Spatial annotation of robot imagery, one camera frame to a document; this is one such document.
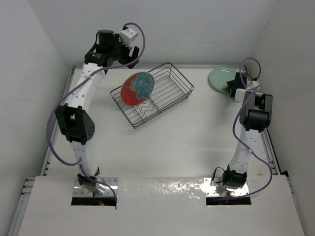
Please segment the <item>light green plate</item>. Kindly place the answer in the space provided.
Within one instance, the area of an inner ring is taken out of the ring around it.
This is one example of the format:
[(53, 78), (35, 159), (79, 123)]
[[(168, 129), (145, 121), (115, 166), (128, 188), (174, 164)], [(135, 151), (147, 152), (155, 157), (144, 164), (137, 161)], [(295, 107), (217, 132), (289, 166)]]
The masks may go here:
[(210, 72), (208, 76), (208, 82), (210, 87), (214, 91), (228, 94), (229, 90), (227, 87), (227, 83), (230, 81), (234, 81), (237, 75), (239, 75), (239, 72), (237, 70), (224, 67), (216, 68)]

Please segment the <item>red and teal plate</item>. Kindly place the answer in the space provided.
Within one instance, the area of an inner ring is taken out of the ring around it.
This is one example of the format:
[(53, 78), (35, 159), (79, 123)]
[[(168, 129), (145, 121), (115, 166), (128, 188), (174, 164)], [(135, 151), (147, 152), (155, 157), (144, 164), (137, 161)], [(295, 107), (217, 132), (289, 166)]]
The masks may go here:
[(155, 86), (153, 76), (148, 72), (137, 72), (130, 76), (122, 85), (120, 97), (128, 106), (135, 106), (146, 101)]

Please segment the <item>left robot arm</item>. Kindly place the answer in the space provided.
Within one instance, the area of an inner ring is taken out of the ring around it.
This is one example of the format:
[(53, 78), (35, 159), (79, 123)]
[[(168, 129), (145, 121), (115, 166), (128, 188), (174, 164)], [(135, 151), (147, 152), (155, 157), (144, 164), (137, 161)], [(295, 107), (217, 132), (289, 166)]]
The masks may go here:
[(99, 176), (96, 161), (87, 154), (88, 142), (95, 134), (89, 106), (100, 81), (109, 68), (114, 68), (115, 62), (128, 68), (138, 63), (140, 49), (130, 46), (137, 36), (137, 31), (128, 27), (120, 33), (99, 30), (94, 45), (84, 56), (83, 71), (77, 85), (55, 110), (60, 131), (69, 141), (78, 163), (79, 183), (87, 188), (97, 187)]

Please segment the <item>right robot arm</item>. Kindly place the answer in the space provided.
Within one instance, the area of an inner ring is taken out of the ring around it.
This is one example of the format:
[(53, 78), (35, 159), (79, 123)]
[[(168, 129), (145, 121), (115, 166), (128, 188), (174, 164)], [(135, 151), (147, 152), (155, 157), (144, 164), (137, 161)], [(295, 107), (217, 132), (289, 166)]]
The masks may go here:
[(239, 189), (245, 185), (250, 158), (257, 157), (253, 147), (272, 119), (273, 96), (259, 93), (260, 85), (257, 82), (252, 82), (248, 87), (247, 77), (247, 74), (237, 72), (233, 80), (226, 82), (230, 97), (242, 102), (232, 128), (238, 144), (221, 181), (228, 189)]

